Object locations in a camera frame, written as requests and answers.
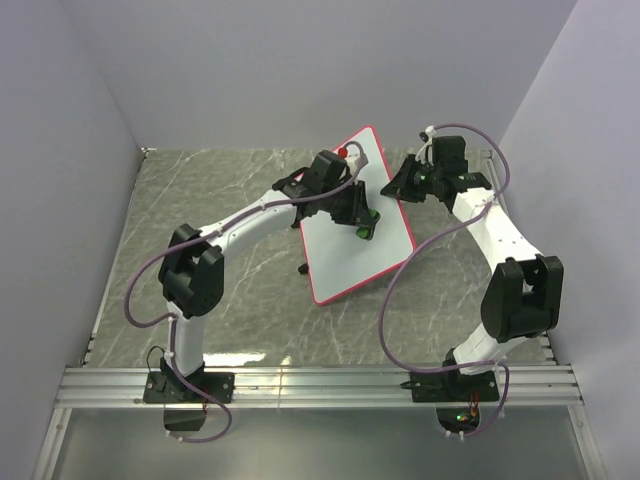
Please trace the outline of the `green whiteboard eraser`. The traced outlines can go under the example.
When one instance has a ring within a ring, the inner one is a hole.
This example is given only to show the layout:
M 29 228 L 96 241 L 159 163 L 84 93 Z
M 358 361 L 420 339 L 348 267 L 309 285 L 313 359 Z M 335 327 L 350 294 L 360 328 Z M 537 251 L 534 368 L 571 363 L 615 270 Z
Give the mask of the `green whiteboard eraser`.
M 370 209 L 369 217 L 366 219 L 365 223 L 357 227 L 356 236 L 362 240 L 372 240 L 374 237 L 376 225 L 380 218 L 381 215 L 377 210 Z

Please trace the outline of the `pink framed whiteboard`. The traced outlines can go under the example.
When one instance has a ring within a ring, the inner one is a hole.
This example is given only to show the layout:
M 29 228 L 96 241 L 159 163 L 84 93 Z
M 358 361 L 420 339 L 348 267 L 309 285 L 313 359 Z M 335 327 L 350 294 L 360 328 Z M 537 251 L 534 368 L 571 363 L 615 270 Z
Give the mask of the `pink framed whiteboard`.
M 369 240 L 358 235 L 355 226 L 334 223 L 326 212 L 301 222 L 311 295 L 318 305 L 326 305 L 398 268 L 416 247 L 400 202 L 381 194 L 392 173 L 376 129 L 366 125 L 350 139 L 359 143 L 368 157 L 358 178 L 365 182 L 368 206 L 380 214 L 380 219 Z

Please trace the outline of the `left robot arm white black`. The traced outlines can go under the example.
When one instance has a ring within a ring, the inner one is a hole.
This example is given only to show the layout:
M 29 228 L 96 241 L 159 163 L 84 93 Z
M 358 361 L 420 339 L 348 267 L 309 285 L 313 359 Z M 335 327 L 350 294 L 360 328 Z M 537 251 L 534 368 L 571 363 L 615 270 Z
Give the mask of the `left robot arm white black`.
M 337 225 L 354 226 L 363 240 L 373 238 L 381 214 L 368 205 L 366 185 L 356 180 L 327 197 L 322 190 L 285 177 L 262 197 L 236 214 L 196 230 L 185 224 L 174 232 L 171 244 L 195 244 L 168 255 L 159 279 L 172 315 L 169 352 L 172 370 L 166 388 L 180 402 L 196 399 L 202 390 L 204 320 L 224 294 L 225 268 L 267 236 L 326 212 Z

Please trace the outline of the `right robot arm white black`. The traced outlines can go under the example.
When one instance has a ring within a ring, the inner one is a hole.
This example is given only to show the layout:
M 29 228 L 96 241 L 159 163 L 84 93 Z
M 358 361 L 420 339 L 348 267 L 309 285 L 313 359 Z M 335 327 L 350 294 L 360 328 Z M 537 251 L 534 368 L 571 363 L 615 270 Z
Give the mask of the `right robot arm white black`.
M 545 256 L 518 231 L 499 205 L 498 191 L 479 172 L 470 172 L 462 155 L 431 162 L 405 157 L 382 195 L 411 203 L 434 196 L 466 228 L 492 272 L 480 305 L 480 324 L 450 350 L 437 369 L 410 371 L 415 394 L 462 401 L 477 392 L 495 400 L 490 372 L 515 347 L 556 327 L 564 266 Z

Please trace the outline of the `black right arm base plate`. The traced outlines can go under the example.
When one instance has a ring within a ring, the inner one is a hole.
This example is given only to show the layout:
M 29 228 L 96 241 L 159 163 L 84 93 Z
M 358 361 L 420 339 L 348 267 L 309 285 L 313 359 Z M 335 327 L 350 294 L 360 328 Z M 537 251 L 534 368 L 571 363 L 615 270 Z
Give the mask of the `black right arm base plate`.
M 464 375 L 458 371 L 437 374 L 411 372 L 400 388 L 411 392 L 414 403 L 495 402 L 500 399 L 497 380 L 491 371 L 479 375 Z

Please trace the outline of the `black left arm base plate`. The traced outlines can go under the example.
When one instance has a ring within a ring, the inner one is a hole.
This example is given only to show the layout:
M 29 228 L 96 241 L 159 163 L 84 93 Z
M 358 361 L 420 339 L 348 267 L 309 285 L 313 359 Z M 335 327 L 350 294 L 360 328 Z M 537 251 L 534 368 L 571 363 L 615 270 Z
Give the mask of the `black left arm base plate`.
M 216 400 L 231 402 L 235 375 L 231 372 L 194 372 L 185 379 L 195 388 Z M 142 397 L 145 404 L 181 404 L 203 402 L 204 397 L 181 382 L 176 374 L 168 371 L 152 371 L 148 374 Z

